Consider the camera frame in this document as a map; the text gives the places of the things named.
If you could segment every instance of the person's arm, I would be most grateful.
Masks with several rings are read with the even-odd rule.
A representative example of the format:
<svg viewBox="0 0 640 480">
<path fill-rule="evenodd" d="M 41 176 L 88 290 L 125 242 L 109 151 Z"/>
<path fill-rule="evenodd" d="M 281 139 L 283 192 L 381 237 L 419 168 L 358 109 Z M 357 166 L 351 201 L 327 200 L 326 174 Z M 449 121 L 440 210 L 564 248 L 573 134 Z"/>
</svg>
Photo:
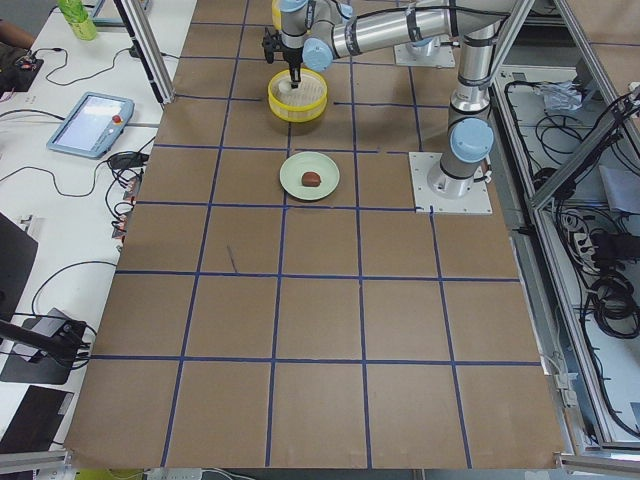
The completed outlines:
<svg viewBox="0 0 640 480">
<path fill-rule="evenodd" d="M 31 48 L 35 37 L 29 32 L 25 32 L 23 29 L 14 25 L 6 20 L 0 20 L 0 42 L 6 43 L 12 47 L 20 47 L 26 50 Z"/>
</svg>

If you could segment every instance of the yellow basket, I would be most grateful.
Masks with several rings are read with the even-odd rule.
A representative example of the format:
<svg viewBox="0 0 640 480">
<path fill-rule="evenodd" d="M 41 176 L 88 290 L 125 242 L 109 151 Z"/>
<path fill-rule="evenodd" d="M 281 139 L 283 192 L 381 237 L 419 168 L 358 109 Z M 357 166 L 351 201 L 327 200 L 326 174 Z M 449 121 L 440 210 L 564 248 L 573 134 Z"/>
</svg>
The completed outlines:
<svg viewBox="0 0 640 480">
<path fill-rule="evenodd" d="M 327 83 L 324 78 L 303 68 L 300 71 L 300 85 L 290 86 L 289 70 L 275 75 L 269 82 L 269 108 L 280 119 L 287 122 L 308 122 L 318 118 L 327 106 Z"/>
<path fill-rule="evenodd" d="M 276 30 L 282 30 L 282 14 L 280 13 L 280 0 L 271 2 L 271 21 Z"/>
</svg>

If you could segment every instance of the brown food item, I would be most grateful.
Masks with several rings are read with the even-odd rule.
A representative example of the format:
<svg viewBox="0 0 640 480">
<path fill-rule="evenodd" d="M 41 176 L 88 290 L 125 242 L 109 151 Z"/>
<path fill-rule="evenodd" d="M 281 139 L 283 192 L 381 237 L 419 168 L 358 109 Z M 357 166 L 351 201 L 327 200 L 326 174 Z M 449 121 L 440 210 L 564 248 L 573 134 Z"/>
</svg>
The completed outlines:
<svg viewBox="0 0 640 480">
<path fill-rule="evenodd" d="M 302 175 L 302 185 L 305 187 L 319 187 L 321 183 L 322 179 L 316 172 L 305 172 Z"/>
</svg>

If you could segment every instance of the metal base plate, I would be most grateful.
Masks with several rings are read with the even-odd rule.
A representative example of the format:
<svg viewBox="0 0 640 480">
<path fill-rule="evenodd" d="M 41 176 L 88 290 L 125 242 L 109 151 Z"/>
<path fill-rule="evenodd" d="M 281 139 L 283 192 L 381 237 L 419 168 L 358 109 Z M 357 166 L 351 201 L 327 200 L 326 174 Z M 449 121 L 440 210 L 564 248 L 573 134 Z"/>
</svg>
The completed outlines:
<svg viewBox="0 0 640 480">
<path fill-rule="evenodd" d="M 440 36 L 441 42 L 450 41 L 448 35 Z M 436 67 L 436 68 L 455 68 L 456 59 L 453 56 L 453 48 L 442 45 L 438 49 L 435 55 L 429 57 L 416 58 L 409 51 L 405 45 L 396 45 L 393 47 L 396 54 L 396 65 L 402 65 L 405 67 Z"/>
<path fill-rule="evenodd" d="M 427 183 L 431 167 L 440 161 L 441 153 L 410 152 L 411 183 L 417 213 L 457 213 L 463 215 L 491 215 L 491 201 L 484 182 L 472 184 L 471 190 L 462 198 L 450 200 L 436 194 Z M 478 167 L 476 177 L 483 175 Z"/>
</svg>

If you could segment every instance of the white plate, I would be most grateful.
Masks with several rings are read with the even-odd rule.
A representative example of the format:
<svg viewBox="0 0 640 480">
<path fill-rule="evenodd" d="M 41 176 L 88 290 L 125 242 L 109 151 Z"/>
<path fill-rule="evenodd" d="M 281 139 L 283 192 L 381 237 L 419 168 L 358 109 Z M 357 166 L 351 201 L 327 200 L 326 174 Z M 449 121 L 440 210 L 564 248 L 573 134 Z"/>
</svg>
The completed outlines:
<svg viewBox="0 0 640 480">
<path fill-rule="evenodd" d="M 305 187 L 302 175 L 315 172 L 320 185 Z M 320 200 L 333 192 L 340 181 L 340 170 L 333 160 L 318 152 L 300 152 L 287 158 L 280 168 L 280 183 L 287 193 L 300 200 Z"/>
</svg>

